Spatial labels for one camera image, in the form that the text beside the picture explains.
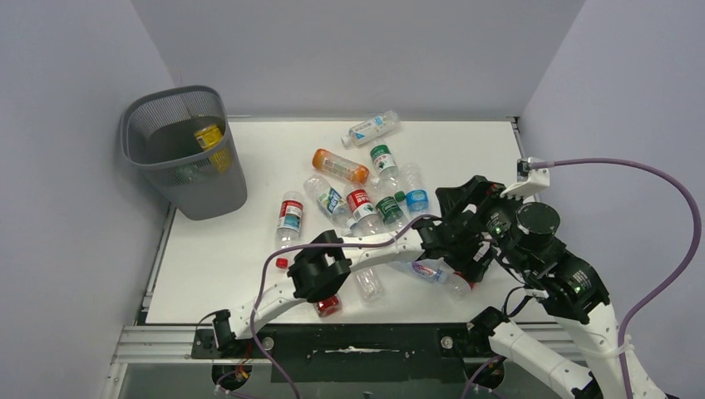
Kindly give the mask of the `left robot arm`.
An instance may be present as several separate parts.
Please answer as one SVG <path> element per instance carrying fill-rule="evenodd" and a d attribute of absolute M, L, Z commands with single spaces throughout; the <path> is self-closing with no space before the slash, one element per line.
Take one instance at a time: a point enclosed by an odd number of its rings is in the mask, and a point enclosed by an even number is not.
<path fill-rule="evenodd" d="M 295 256 L 285 279 L 268 284 L 263 271 L 251 301 L 215 312 L 211 328 L 219 352 L 235 349 L 238 340 L 253 338 L 300 303 L 332 297 L 351 273 L 392 262 L 440 259 L 466 280 L 478 283 L 497 254 L 487 233 L 455 231 L 429 214 L 416 217 L 402 229 L 365 237 L 340 237 L 326 230 L 311 243 L 290 250 Z"/>

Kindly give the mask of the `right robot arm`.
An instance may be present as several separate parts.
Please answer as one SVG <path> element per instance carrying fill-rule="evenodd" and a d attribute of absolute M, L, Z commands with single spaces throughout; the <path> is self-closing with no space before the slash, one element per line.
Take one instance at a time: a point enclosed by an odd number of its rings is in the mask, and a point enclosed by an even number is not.
<path fill-rule="evenodd" d="M 444 260 L 473 283 L 484 278 L 490 261 L 518 273 L 527 296 L 572 337 L 585 364 L 533 341 L 496 308 L 473 318 L 467 333 L 472 351 L 509 358 L 568 398 L 664 397 L 620 334 L 595 268 L 557 237 L 560 216 L 554 208 L 480 175 L 439 188 L 436 197 Z"/>

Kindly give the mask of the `green tinted bottle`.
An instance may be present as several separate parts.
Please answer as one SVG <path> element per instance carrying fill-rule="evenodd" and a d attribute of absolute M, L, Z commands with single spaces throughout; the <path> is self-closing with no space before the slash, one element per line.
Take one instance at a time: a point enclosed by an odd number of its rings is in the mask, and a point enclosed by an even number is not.
<path fill-rule="evenodd" d="M 174 169 L 174 185 L 195 184 L 209 177 L 209 171 L 198 165 L 182 165 Z"/>

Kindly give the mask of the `yellow juice bottle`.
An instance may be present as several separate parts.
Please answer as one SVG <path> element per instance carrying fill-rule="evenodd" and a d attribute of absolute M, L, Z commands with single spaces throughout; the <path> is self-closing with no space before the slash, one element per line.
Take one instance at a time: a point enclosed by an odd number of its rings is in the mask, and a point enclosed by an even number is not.
<path fill-rule="evenodd" d="M 214 149 L 224 138 L 221 129 L 216 125 L 209 125 L 194 133 L 194 137 L 203 151 Z M 209 157 L 210 164 L 220 173 L 225 173 L 232 163 L 232 157 L 227 147 L 215 151 Z"/>

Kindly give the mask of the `clear blue bottle purple label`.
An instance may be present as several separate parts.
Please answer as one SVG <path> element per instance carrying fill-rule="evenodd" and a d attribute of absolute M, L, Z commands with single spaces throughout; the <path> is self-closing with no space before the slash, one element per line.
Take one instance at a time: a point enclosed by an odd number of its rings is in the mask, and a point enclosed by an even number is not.
<path fill-rule="evenodd" d="M 450 286 L 452 269 L 442 259 L 420 259 L 416 261 L 395 261 L 388 264 L 392 269 L 411 275 L 427 283 Z"/>

